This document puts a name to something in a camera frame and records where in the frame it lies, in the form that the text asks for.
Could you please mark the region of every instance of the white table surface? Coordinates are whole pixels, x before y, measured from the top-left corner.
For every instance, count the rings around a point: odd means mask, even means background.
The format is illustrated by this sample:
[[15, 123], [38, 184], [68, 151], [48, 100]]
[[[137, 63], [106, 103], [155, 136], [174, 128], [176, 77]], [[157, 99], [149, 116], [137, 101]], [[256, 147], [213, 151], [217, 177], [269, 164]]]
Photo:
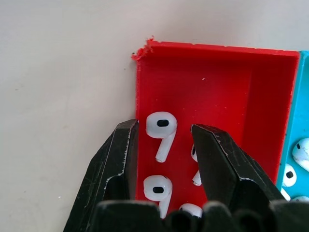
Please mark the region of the white table surface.
[[308, 0], [0, 0], [0, 228], [61, 232], [89, 161], [135, 117], [146, 38], [309, 50]]

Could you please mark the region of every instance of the white earbud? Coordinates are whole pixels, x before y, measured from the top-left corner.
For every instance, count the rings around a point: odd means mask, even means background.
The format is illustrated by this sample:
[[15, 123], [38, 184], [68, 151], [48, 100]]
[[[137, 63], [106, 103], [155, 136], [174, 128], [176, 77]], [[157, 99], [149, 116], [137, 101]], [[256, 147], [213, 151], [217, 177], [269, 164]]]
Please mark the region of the white earbud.
[[162, 175], [151, 175], [144, 179], [144, 194], [151, 201], [159, 202], [160, 217], [165, 218], [173, 185], [170, 179]]
[[284, 187], [291, 187], [296, 183], [297, 176], [294, 168], [290, 164], [285, 165], [283, 183]]
[[202, 217], [203, 210], [195, 204], [186, 203], [179, 209], [190, 213], [192, 216]]
[[299, 196], [299, 197], [293, 198], [293, 201], [297, 201], [297, 202], [309, 202], [309, 197], [306, 197], [306, 196]]
[[295, 162], [309, 172], [309, 138], [300, 140], [294, 147], [292, 155]]
[[173, 144], [177, 129], [177, 120], [169, 112], [155, 112], [146, 119], [146, 133], [155, 139], [162, 139], [156, 161], [165, 162]]
[[[194, 145], [192, 146], [192, 149], [191, 149], [191, 156], [195, 160], [195, 162], [197, 162], [197, 151], [195, 150]], [[201, 180], [199, 171], [195, 174], [192, 180], [193, 180], [193, 184], [195, 184], [196, 186], [202, 185], [202, 180]]]
[[283, 188], [281, 188], [281, 194], [287, 201], [291, 200], [290, 195]]

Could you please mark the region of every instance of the cyan plastic bin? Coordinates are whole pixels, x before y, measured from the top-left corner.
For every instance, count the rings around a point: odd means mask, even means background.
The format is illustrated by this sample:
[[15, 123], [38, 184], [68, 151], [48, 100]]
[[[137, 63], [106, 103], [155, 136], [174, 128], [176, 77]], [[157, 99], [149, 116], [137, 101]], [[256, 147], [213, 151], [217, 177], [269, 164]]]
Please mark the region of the cyan plastic bin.
[[292, 150], [297, 142], [308, 137], [309, 51], [302, 51], [277, 180], [277, 187], [281, 189], [285, 164], [288, 163], [294, 168], [296, 183], [291, 187], [282, 187], [291, 199], [298, 196], [309, 197], [309, 172], [299, 166], [292, 156]]

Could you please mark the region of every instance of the red plastic bin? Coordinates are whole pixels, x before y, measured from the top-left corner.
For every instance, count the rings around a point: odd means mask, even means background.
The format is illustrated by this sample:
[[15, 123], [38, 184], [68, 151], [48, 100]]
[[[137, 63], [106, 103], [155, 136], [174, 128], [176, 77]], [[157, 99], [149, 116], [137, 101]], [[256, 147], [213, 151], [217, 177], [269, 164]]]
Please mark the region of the red plastic bin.
[[[184, 203], [206, 202], [203, 187], [192, 183], [198, 170], [190, 155], [193, 123], [227, 131], [276, 182], [298, 52], [150, 39], [132, 58], [140, 121], [136, 199], [147, 200], [143, 180], [161, 174], [173, 183], [169, 212]], [[157, 111], [170, 112], [178, 121], [164, 163], [155, 161], [161, 140], [145, 131], [147, 116]]]

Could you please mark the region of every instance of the red box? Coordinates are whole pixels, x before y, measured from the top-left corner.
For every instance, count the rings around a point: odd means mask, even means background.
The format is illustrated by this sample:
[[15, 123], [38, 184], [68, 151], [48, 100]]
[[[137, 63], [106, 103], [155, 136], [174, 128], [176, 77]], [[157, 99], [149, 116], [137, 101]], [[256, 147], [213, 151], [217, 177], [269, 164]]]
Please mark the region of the red box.
[[[138, 200], [143, 180], [161, 174], [173, 183], [169, 212], [184, 203], [202, 206], [203, 187], [190, 152], [193, 123], [227, 131], [276, 182], [299, 53], [254, 48], [157, 42], [132, 56], [137, 61], [136, 117], [140, 121]], [[161, 143], [146, 134], [146, 118], [172, 113], [176, 136], [164, 163], [155, 161]]]

